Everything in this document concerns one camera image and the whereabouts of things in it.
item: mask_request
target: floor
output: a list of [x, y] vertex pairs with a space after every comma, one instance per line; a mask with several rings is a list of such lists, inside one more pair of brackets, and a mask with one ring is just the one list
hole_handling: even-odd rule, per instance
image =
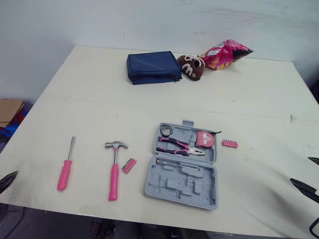
[[[0, 204], [0, 239], [17, 224], [23, 207]], [[78, 216], [26, 208], [22, 221], [6, 239], [89, 239], [93, 223], [101, 223], [101, 218]], [[134, 223], [116, 222], [117, 233], [114, 239], [138, 238]], [[246, 235], [207, 232], [207, 239], [271, 239]]]

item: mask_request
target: claw hammer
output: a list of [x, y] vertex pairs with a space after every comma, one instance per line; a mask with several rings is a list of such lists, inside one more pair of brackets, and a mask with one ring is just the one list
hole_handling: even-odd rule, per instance
[[114, 141], [112, 143], [105, 143], [105, 147], [113, 147], [114, 149], [114, 164], [111, 171], [111, 187], [109, 194], [109, 201], [115, 201], [118, 199], [118, 182], [119, 182], [119, 165], [118, 165], [118, 151], [119, 147], [129, 148], [126, 144]]

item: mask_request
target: screwdriver in case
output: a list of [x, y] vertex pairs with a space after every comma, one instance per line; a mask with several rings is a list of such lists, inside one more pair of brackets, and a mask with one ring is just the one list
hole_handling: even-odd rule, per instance
[[64, 161], [64, 165], [62, 167], [58, 186], [56, 188], [58, 191], [64, 191], [66, 187], [68, 186], [68, 181], [69, 181], [69, 176], [71, 171], [71, 164], [72, 164], [72, 161], [70, 160], [70, 158], [71, 158], [71, 152], [74, 145], [74, 140], [75, 140], [75, 136], [73, 136], [71, 139], [69, 156], [68, 156], [68, 159]]
[[172, 163], [172, 162], [166, 162], [166, 161], [162, 161], [162, 160], [156, 160], [156, 163], [157, 164], [161, 164], [161, 165], [166, 165], [166, 166], [173, 166], [173, 167], [184, 167], [184, 168], [189, 168], [189, 169], [194, 169], [194, 170], [198, 170], [197, 167], [189, 167], [189, 166], [184, 166], [184, 165], [181, 165], [179, 163]]

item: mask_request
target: snack bag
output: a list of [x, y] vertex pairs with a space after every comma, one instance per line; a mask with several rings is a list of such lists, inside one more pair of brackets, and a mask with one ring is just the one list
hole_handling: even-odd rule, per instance
[[200, 58], [204, 60], [206, 67], [219, 70], [252, 52], [250, 48], [229, 39], [210, 48]]

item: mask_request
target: pink tape measure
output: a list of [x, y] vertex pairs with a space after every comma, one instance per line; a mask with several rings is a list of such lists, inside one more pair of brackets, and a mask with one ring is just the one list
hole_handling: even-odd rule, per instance
[[201, 146], [205, 148], [210, 148], [215, 143], [215, 138], [212, 134], [204, 131], [197, 132], [197, 139], [195, 146]]
[[136, 163], [137, 161], [135, 159], [130, 158], [130, 160], [127, 161], [127, 163], [122, 168], [123, 173], [128, 173], [134, 167]]

